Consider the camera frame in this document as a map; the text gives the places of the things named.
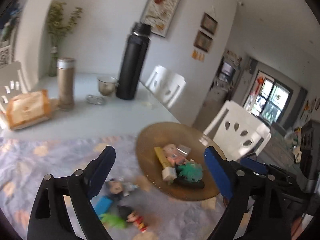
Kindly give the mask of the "teal translucent plant toy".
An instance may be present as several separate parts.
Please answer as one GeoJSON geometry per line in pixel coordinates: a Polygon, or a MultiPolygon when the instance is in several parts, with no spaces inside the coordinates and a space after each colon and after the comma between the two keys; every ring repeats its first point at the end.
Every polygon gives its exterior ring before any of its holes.
{"type": "Polygon", "coordinates": [[[182,177],[188,182],[198,182],[202,180],[202,166],[195,162],[188,162],[176,167],[176,172],[179,177],[182,177]]]}

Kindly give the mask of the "clear plastic cup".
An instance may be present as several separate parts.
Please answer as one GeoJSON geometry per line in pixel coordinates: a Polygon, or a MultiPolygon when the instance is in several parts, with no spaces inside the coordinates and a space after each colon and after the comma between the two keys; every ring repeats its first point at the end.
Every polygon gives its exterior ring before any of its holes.
{"type": "Polygon", "coordinates": [[[178,145],[177,151],[181,156],[186,158],[189,155],[189,153],[191,152],[191,148],[184,146],[184,145],[178,145]]]}

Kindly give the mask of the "white charger plug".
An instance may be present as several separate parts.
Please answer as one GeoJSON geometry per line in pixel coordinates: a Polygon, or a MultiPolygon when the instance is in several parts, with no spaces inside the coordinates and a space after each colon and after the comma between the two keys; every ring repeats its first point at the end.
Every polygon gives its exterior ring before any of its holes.
{"type": "Polygon", "coordinates": [[[162,179],[164,182],[173,183],[177,178],[176,170],[174,167],[166,167],[162,170],[162,179]]]}

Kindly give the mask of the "pink doll figure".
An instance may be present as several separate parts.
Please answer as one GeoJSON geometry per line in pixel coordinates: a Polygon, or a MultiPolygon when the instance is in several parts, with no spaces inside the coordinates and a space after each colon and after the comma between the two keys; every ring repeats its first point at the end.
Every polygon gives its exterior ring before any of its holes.
{"type": "Polygon", "coordinates": [[[182,165],[188,162],[187,157],[181,156],[175,144],[168,144],[163,147],[164,154],[172,166],[182,165]]]}

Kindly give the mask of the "yellow rectangular bar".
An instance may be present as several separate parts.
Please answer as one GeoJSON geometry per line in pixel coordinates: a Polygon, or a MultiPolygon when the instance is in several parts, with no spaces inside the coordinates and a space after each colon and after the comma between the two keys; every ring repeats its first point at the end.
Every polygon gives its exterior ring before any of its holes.
{"type": "Polygon", "coordinates": [[[163,169],[165,169],[167,167],[172,167],[171,163],[166,158],[164,151],[161,147],[155,147],[154,151],[155,151],[155,154],[156,154],[159,162],[161,163],[163,169]]]}

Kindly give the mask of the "black rectangular box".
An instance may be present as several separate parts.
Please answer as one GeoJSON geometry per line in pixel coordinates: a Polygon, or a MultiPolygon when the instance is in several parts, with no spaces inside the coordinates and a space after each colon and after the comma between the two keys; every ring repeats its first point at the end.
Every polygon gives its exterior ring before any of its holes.
{"type": "Polygon", "coordinates": [[[190,189],[204,189],[204,186],[205,186],[205,184],[202,180],[189,182],[182,177],[177,177],[174,180],[174,183],[177,185],[183,186],[183,187],[190,188],[190,189]]]}

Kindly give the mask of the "blue rectangular box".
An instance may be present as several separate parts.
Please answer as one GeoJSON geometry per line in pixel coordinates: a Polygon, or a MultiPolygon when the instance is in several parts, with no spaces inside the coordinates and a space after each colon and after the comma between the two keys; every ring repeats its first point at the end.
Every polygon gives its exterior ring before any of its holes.
{"type": "Polygon", "coordinates": [[[112,204],[113,200],[108,198],[108,196],[100,197],[98,202],[94,206],[95,213],[97,214],[97,216],[107,213],[112,204]]]}

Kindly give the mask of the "white chair right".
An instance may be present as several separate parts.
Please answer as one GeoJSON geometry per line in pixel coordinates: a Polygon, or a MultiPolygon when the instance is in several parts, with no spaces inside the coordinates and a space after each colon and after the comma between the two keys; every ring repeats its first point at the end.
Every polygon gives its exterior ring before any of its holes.
{"type": "Polygon", "coordinates": [[[270,128],[234,101],[226,101],[208,127],[208,136],[216,129],[213,141],[228,161],[237,161],[253,151],[256,155],[272,137],[270,128]]]}

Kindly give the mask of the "white chair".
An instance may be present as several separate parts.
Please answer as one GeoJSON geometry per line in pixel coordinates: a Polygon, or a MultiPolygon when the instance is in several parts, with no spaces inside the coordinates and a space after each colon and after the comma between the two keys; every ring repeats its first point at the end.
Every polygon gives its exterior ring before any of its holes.
{"type": "Polygon", "coordinates": [[[160,65],[153,69],[145,83],[145,87],[167,109],[171,109],[178,101],[185,85],[186,80],[183,76],[160,65]]]}
{"type": "Polygon", "coordinates": [[[2,65],[1,72],[1,115],[5,116],[10,99],[27,93],[24,77],[21,70],[21,63],[15,61],[11,64],[2,65]]]}
{"type": "Polygon", "coordinates": [[[213,141],[228,161],[237,161],[253,151],[256,155],[272,137],[270,128],[234,101],[226,101],[208,127],[208,136],[216,129],[213,141]]]}

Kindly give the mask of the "red clothed doll figure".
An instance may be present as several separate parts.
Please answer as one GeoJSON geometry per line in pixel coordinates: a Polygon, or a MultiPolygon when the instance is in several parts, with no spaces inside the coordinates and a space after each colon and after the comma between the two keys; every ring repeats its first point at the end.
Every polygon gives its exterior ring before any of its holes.
{"type": "Polygon", "coordinates": [[[141,233],[147,231],[148,226],[144,223],[144,218],[139,213],[129,206],[117,206],[118,214],[122,220],[133,224],[141,233]]]}

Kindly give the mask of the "amber ribbed glass bowl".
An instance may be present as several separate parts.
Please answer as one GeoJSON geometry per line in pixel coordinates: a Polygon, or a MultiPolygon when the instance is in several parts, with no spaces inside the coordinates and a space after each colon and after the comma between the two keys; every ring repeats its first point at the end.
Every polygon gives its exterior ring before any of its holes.
{"type": "Polygon", "coordinates": [[[202,201],[219,194],[204,162],[212,146],[219,146],[192,127],[160,122],[144,128],[136,142],[136,156],[146,178],[167,195],[180,200],[202,201]]]}

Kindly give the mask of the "steel small bowl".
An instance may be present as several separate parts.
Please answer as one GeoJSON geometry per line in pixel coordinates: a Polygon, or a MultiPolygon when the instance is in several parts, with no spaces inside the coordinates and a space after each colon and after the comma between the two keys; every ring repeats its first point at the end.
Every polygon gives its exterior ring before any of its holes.
{"type": "Polygon", "coordinates": [[[98,77],[98,89],[99,89],[99,93],[102,96],[111,95],[116,90],[117,84],[118,84],[118,80],[115,77],[112,77],[112,76],[98,77]]]}

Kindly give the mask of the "white chair far middle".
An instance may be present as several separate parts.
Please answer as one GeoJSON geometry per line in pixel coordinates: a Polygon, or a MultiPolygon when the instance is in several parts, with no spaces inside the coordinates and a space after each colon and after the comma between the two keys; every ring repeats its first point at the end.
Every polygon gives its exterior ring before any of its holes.
{"type": "Polygon", "coordinates": [[[160,65],[153,69],[145,83],[145,87],[167,109],[171,109],[178,101],[185,85],[186,80],[183,76],[160,65]]]}

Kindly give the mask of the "dried flowers in vase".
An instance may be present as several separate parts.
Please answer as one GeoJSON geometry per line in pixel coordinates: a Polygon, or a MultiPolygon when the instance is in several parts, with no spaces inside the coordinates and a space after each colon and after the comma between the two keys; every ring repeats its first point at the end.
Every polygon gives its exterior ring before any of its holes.
{"type": "Polygon", "coordinates": [[[73,32],[83,13],[83,9],[81,7],[75,7],[71,12],[68,21],[65,21],[65,5],[65,2],[52,2],[47,15],[47,31],[50,38],[50,65],[48,75],[51,77],[55,77],[57,75],[59,44],[68,34],[73,32]]]}

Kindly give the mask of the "flower wall painting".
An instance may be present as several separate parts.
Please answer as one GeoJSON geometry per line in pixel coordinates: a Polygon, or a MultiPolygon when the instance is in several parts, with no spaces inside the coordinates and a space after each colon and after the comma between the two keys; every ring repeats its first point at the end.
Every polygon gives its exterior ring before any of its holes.
{"type": "Polygon", "coordinates": [[[148,0],[140,21],[151,26],[151,32],[166,37],[180,0],[148,0]]]}

